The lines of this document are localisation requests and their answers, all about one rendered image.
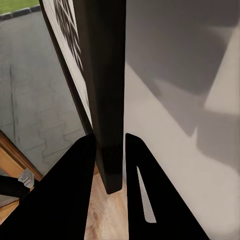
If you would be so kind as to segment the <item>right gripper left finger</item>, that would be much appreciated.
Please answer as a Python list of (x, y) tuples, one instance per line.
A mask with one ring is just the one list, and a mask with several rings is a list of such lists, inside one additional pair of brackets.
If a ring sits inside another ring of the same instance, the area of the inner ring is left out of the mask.
[(97, 144), (78, 139), (0, 225), (0, 240), (84, 240)]

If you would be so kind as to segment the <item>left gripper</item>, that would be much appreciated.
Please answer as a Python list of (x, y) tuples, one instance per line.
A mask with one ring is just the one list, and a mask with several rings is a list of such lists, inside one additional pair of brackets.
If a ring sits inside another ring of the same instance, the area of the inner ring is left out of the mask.
[[(34, 186), (39, 182), (39, 180), (34, 179)], [(29, 193), (30, 188), (26, 187), (22, 181), (19, 181), (18, 178), (8, 176), (1, 195), (19, 198), (20, 204)]]

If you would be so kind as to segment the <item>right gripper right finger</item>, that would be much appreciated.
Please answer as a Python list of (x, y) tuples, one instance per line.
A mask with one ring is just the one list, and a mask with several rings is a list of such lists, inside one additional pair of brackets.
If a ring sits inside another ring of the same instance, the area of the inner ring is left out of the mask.
[[(125, 135), (129, 240), (210, 240), (145, 142)], [(145, 220), (139, 168), (156, 223)]]

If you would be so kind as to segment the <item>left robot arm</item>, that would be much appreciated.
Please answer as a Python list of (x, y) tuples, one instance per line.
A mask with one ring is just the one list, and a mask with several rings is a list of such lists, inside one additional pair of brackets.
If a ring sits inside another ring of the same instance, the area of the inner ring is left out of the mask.
[(26, 168), (18, 178), (0, 174), (0, 194), (19, 198), (20, 204), (28, 196), (30, 189), (39, 182), (29, 168)]

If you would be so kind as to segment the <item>poster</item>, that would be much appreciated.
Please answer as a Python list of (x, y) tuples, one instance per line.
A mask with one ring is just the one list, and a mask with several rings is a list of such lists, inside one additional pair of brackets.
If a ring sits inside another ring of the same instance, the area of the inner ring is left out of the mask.
[(108, 195), (123, 187), (127, 0), (39, 0)]

